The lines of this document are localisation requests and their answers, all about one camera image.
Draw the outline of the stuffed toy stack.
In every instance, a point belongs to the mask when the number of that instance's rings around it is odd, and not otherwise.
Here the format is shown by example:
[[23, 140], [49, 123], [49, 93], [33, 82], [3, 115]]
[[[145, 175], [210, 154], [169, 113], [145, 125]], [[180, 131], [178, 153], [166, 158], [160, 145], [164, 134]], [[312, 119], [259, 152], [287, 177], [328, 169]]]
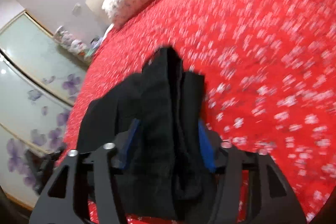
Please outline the stuffed toy stack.
[[89, 48], [85, 43], [80, 39], [75, 38], [75, 36], [63, 26], [58, 27], [52, 38], [58, 45], [73, 55], [85, 56], [89, 51]]

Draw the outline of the white wall switch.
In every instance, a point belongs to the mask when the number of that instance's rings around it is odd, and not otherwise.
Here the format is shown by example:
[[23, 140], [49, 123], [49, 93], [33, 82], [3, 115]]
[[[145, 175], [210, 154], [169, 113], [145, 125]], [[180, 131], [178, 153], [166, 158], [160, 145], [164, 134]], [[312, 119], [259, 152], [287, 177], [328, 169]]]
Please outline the white wall switch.
[[72, 9], [72, 15], [79, 16], [81, 14], [81, 5], [80, 3], [76, 3]]

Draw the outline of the red floral bedspread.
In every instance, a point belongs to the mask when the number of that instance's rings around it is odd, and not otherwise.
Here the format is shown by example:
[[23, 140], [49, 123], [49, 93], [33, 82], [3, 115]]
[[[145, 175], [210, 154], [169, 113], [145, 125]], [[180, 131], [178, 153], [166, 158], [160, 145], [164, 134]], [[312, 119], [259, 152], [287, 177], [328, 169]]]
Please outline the red floral bedspread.
[[108, 32], [67, 123], [163, 45], [206, 79], [202, 116], [222, 139], [267, 150], [311, 221], [335, 187], [335, 0], [156, 0]]

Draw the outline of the floral sliding wardrobe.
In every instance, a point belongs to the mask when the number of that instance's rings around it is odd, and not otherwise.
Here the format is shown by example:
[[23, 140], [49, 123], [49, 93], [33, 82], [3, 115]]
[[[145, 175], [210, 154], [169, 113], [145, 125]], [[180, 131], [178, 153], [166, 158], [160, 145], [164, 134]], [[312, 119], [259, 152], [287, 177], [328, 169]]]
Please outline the floral sliding wardrobe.
[[1, 188], [24, 207], [38, 199], [25, 152], [61, 145], [87, 69], [26, 12], [1, 28]]

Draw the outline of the black pants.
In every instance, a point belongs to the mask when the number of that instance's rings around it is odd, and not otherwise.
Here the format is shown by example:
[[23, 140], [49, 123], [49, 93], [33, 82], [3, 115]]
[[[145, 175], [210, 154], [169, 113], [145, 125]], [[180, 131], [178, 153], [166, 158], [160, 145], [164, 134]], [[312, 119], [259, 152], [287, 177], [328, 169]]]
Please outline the black pants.
[[171, 47], [90, 103], [77, 149], [92, 152], [139, 121], [126, 170], [116, 176], [128, 214], [206, 223], [217, 182], [205, 167], [199, 144], [205, 78], [183, 69]]

